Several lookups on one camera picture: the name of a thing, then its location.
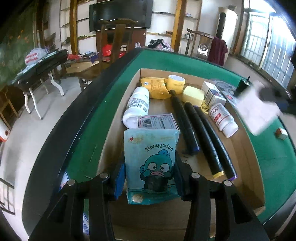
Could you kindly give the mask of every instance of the window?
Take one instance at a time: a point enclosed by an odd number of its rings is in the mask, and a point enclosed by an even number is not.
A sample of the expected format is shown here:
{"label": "window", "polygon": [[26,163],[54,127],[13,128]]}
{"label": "window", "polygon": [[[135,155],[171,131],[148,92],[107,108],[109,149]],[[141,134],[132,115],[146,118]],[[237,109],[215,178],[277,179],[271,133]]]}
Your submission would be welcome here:
{"label": "window", "polygon": [[247,29],[240,58],[270,80],[288,86],[296,41],[284,20],[263,0],[245,1]]}

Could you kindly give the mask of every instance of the cartoon character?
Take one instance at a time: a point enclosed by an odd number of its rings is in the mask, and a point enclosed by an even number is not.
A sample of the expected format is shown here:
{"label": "cartoon character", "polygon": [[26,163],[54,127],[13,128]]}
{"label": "cartoon character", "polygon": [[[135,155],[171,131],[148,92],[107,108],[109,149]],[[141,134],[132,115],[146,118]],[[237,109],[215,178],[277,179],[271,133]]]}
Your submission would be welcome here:
{"label": "cartoon character", "polygon": [[140,167],[140,178],[145,181],[144,189],[165,192],[168,180],[173,178],[173,165],[167,150],[161,150],[150,156]]}

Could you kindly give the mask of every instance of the pale yellow soap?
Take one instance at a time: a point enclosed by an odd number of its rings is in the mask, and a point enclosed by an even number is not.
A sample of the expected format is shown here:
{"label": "pale yellow soap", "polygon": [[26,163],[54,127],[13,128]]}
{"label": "pale yellow soap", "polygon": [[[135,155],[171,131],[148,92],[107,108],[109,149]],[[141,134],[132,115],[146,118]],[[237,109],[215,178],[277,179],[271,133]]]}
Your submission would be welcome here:
{"label": "pale yellow soap", "polygon": [[201,107],[204,98],[205,93],[202,90],[192,86],[187,86],[183,91],[182,101],[184,103],[190,102],[192,105]]}

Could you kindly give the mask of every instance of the cardboard tray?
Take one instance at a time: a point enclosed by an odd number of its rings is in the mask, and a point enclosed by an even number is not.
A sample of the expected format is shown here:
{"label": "cardboard tray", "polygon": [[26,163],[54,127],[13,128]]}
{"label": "cardboard tray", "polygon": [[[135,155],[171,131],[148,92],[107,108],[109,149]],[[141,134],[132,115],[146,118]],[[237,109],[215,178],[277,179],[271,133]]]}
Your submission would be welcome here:
{"label": "cardboard tray", "polygon": [[[200,77],[174,73],[161,70],[141,69],[139,70],[129,86],[117,108],[111,123],[102,154],[99,160],[98,174],[108,171],[118,161],[123,151],[123,133],[126,127],[122,123],[122,116],[127,102],[134,89],[140,86],[140,78],[162,77],[175,74],[186,80],[186,86],[201,88],[204,81],[210,80]],[[170,99],[150,99],[149,115],[172,113]],[[226,138],[211,121],[212,126],[221,138],[227,149],[232,163],[237,171],[238,178],[233,181],[241,195],[254,209],[256,215],[265,210],[264,187],[258,160],[248,134],[229,103],[225,107],[234,117],[239,130],[230,138]],[[179,137],[177,150],[182,153],[185,144],[182,134]],[[180,154],[182,161],[190,164],[194,172],[198,172],[209,180],[214,180],[202,151],[195,156],[184,156]],[[221,176],[214,181],[222,182],[227,179]],[[184,202],[181,198],[154,205],[130,205],[127,203],[126,187],[121,197],[116,202],[110,202],[110,212],[117,239],[122,240],[183,240],[187,228],[191,202]],[[210,236],[215,235],[215,200],[211,199],[211,228]]]}

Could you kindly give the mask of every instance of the cartoon eye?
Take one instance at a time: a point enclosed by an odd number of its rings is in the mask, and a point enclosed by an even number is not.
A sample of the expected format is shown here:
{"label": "cartoon eye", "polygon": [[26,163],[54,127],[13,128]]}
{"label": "cartoon eye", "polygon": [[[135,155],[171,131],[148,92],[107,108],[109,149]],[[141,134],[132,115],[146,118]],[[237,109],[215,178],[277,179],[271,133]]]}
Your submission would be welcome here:
{"label": "cartoon eye", "polygon": [[164,163],[164,164],[162,164],[162,165],[160,166],[160,170],[161,170],[162,172],[167,172],[169,169],[170,169],[170,166],[169,166],[168,164],[166,164],[166,163]]}
{"label": "cartoon eye", "polygon": [[156,168],[157,168],[157,165],[156,165],[155,162],[151,162],[151,163],[148,165],[148,169],[149,169],[150,171],[153,171],[153,170],[155,170]]}

